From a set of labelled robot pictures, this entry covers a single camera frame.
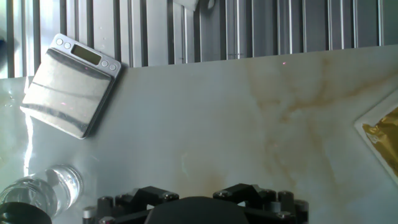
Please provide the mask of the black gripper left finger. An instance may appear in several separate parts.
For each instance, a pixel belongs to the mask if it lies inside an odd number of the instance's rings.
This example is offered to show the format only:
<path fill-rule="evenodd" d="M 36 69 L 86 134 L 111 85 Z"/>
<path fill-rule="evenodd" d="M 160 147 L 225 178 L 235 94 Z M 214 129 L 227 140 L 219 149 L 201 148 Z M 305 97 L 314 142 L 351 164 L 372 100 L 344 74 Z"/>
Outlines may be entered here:
<path fill-rule="evenodd" d="M 83 209 L 82 223 L 144 223 L 150 209 L 180 198 L 179 194 L 148 186 L 115 197 L 97 199 L 94 206 Z"/>

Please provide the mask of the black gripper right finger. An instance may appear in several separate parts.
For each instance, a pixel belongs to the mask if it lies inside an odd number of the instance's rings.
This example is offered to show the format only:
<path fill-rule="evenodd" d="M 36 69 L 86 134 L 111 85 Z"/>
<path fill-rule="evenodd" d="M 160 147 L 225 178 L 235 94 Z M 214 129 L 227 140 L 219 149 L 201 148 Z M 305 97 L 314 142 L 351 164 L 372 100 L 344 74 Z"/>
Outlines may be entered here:
<path fill-rule="evenodd" d="M 290 191 L 276 192 L 258 185 L 236 184 L 213 193 L 213 198 L 241 207 L 249 223 L 309 223 L 309 203 Z"/>

